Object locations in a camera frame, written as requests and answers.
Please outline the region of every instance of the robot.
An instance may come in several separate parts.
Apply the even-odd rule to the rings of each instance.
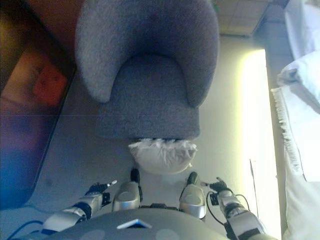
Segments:
[[[120,186],[112,201],[112,212],[94,216],[102,207],[111,204],[108,184],[96,183],[79,201],[56,212],[42,225],[41,232],[16,240],[276,240],[267,235],[261,221],[239,202],[221,179],[208,184],[212,205],[219,205],[225,216],[226,236],[209,228],[202,219],[207,214],[207,199],[197,185],[198,174],[192,172],[179,198],[179,208],[153,203],[140,205],[143,192],[140,174],[131,171],[131,181]]]

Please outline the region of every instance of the armchair seat cushion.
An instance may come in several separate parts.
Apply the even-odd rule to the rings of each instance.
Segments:
[[[104,138],[196,138],[199,110],[188,102],[178,63],[155,54],[129,59],[99,110],[96,133]]]

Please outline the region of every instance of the bed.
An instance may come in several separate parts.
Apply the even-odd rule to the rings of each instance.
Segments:
[[[290,0],[285,25],[294,61],[272,89],[284,140],[284,240],[320,239],[320,1]]]

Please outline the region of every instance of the armchair backrest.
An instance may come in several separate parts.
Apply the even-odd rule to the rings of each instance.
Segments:
[[[209,0],[87,0],[75,45],[78,69],[97,101],[109,101],[128,59],[156,54],[179,64],[188,101],[197,107],[214,76],[219,30]]]

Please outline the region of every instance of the white plastic bag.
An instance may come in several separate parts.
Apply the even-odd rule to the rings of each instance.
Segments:
[[[128,147],[135,161],[145,171],[154,174],[176,174],[184,171],[197,151],[197,146],[188,140],[144,138]]]

